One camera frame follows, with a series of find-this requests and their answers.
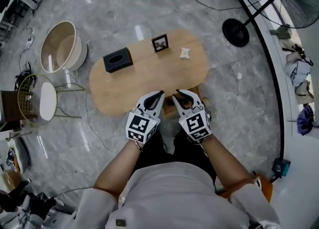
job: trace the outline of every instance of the gray shirt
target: gray shirt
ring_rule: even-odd
[[[230,200],[214,192],[202,169],[173,162],[137,170],[123,193],[124,204],[107,192],[84,192],[75,229],[114,229],[125,220],[130,229],[247,229],[250,221],[278,229],[279,219],[258,186],[248,184]]]

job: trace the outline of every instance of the black tissue box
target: black tissue box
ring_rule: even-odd
[[[109,73],[133,65],[130,51],[126,47],[104,56],[103,60],[105,70]]]

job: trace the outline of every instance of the marble floor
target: marble floor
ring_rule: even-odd
[[[216,7],[240,7],[238,0],[200,0]],[[62,95],[59,104],[81,119],[54,118],[23,137],[30,152],[31,167],[25,173],[32,179],[35,191],[55,195],[94,184],[99,173],[120,151],[127,139],[127,114],[110,117],[99,112],[88,88],[90,68],[98,57],[137,41],[141,35],[155,37],[183,27],[202,41],[210,62],[205,82],[200,86],[210,100],[212,130],[227,149],[249,170],[271,177],[271,165],[280,153],[280,123],[274,84],[267,60],[252,27],[250,42],[244,48],[232,46],[224,38],[221,26],[227,18],[245,20],[243,9],[216,11],[194,0],[42,0],[35,15],[28,12],[3,47],[0,58],[0,89],[13,90],[14,76],[19,73],[18,59],[27,48],[33,28],[35,42],[21,58],[29,60],[35,73],[41,69],[39,55],[50,27],[61,20],[74,22],[87,40],[89,53],[83,66],[71,74],[87,87],[87,109],[84,93]],[[54,83],[66,83],[65,72],[47,75]],[[103,140],[106,150],[97,136]],[[179,129],[177,118],[163,120],[160,131],[173,152],[173,137]],[[0,148],[4,163],[6,148]],[[82,191],[61,196],[71,207],[79,203]]]

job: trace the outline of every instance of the oval table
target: oval table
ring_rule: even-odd
[[[133,65],[113,73],[105,70],[103,58],[93,65],[89,86],[93,101],[104,114],[132,110],[144,94],[163,90],[169,97],[176,89],[191,89],[205,80],[208,59],[201,41],[182,28],[167,33],[169,48],[155,52],[151,39],[130,44]],[[189,48],[190,59],[180,58],[180,48]]]

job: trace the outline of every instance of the fan stand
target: fan stand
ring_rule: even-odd
[[[227,19],[223,23],[223,33],[225,38],[234,46],[244,47],[249,42],[249,32],[246,25],[249,24],[257,15],[266,9],[275,0],[268,0],[264,3],[245,23],[237,19]]]

